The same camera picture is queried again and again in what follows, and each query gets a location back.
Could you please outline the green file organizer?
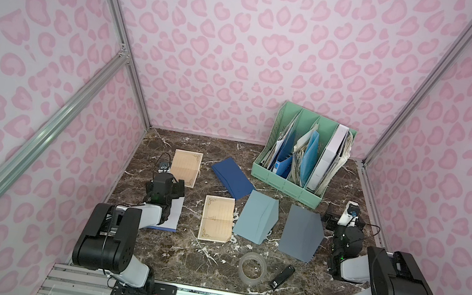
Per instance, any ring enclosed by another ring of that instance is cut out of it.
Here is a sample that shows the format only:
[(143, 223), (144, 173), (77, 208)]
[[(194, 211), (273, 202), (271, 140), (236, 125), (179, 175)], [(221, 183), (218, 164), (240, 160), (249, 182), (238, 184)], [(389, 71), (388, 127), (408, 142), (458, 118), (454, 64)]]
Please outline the green file organizer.
[(340, 154), (333, 161), (315, 192), (299, 184), (301, 158), (313, 131), (319, 133), (317, 165), (326, 145), (339, 123), (315, 114), (297, 104), (286, 102), (279, 109), (264, 150), (252, 166), (252, 175), (300, 203), (316, 208), (321, 202), (331, 179), (351, 157), (356, 132), (349, 129)]

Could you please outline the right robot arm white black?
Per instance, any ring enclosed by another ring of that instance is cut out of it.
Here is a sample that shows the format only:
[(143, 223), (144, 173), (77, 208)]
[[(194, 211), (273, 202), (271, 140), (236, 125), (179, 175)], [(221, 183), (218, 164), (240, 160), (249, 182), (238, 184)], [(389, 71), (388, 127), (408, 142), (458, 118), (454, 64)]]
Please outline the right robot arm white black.
[(360, 253), (365, 224), (357, 216), (325, 213), (322, 221), (332, 232), (329, 274), (341, 281), (369, 285), (354, 295), (434, 295), (412, 254), (376, 246), (367, 247), (365, 255)]

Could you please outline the dark blue envelope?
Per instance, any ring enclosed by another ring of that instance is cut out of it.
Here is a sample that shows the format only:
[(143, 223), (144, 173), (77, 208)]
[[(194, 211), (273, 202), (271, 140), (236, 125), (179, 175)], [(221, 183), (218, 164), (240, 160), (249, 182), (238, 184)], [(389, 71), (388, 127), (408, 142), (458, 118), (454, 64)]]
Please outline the dark blue envelope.
[(255, 190), (233, 158), (213, 164), (212, 170), (233, 199), (240, 200)]

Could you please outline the blue folder in organizer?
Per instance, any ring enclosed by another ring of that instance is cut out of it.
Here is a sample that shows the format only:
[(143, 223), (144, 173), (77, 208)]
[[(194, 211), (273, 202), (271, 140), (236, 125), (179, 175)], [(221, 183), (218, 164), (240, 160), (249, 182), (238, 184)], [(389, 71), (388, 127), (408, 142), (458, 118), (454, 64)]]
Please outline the blue folder in organizer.
[(299, 184), (300, 187), (305, 187), (307, 181), (311, 176), (312, 170), (314, 170), (315, 164), (317, 162), (318, 150), (319, 150), (319, 133), (318, 131), (313, 131), (310, 139), (305, 147), (304, 154), (301, 158), (300, 163), (300, 172), (299, 172)]

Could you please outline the beige letter paper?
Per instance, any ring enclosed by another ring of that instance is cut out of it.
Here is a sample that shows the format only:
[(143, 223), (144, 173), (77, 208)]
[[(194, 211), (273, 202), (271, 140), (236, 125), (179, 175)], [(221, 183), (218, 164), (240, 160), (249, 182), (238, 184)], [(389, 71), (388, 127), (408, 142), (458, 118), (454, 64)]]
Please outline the beige letter paper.
[(206, 196), (198, 240), (226, 243), (232, 236), (235, 200), (213, 195)]

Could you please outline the small black stapler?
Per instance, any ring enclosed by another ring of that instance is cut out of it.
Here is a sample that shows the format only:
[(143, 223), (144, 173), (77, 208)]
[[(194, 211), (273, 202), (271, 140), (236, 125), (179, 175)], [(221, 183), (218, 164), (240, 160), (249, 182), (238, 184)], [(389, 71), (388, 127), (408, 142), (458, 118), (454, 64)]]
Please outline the small black stapler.
[(277, 290), (281, 285), (283, 285), (291, 276), (296, 272), (295, 268), (291, 265), (286, 266), (278, 275), (276, 275), (273, 280), (269, 282), (271, 289)]

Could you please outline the clear tape roll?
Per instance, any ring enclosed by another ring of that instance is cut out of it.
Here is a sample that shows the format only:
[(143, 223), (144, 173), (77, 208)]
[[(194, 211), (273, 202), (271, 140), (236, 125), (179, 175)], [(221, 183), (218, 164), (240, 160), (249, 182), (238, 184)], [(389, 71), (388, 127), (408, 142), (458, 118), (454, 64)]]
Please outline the clear tape roll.
[(266, 260), (258, 253), (248, 252), (240, 258), (238, 271), (239, 279), (248, 287), (258, 285), (267, 275)]

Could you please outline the grey envelope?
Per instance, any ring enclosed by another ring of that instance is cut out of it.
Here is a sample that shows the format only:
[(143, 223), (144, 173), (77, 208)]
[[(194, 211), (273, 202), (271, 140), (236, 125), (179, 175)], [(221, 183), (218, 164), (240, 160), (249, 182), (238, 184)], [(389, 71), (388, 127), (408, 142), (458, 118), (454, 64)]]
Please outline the grey envelope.
[(325, 238), (324, 233), (318, 213), (292, 205), (278, 250), (299, 261), (310, 263)]

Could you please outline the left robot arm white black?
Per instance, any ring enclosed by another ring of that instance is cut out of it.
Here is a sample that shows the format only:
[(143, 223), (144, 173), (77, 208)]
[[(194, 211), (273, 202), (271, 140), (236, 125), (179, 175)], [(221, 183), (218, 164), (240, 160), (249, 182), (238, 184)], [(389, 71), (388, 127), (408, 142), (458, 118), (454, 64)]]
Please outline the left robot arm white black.
[(161, 172), (146, 182), (145, 189), (143, 203), (137, 206), (96, 205), (72, 251), (72, 262), (109, 273), (121, 285), (148, 295), (155, 278), (133, 255), (138, 231), (168, 220), (173, 201), (184, 197), (185, 183)]

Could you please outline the white letter paper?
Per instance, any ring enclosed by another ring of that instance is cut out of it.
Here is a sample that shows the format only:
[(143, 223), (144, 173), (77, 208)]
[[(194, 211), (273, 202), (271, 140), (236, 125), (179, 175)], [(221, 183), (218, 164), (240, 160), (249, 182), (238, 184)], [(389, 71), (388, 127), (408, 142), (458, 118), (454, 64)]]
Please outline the white letter paper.
[(181, 211), (183, 209), (184, 197), (174, 199), (171, 205), (171, 211), (168, 219), (164, 221), (163, 224), (156, 226), (150, 226), (149, 229), (155, 229), (166, 232), (175, 232), (177, 231), (177, 225), (179, 223), (179, 218), (181, 217)]

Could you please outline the cream letter paper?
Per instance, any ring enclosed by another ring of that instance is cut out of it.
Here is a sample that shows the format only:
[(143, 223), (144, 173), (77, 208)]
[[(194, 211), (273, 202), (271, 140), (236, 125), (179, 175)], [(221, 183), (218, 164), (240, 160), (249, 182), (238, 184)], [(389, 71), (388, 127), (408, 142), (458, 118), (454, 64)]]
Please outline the cream letter paper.
[(193, 188), (200, 172), (202, 158), (202, 153), (176, 149), (170, 172), (175, 179), (184, 180), (186, 187)]

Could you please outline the light blue envelope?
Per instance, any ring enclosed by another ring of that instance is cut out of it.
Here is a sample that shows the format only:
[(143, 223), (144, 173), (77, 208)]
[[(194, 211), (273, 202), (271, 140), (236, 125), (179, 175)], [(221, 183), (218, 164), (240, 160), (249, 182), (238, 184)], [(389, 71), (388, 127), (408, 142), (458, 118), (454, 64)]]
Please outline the light blue envelope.
[(260, 245), (279, 219), (279, 202), (258, 191), (252, 191), (233, 233)]

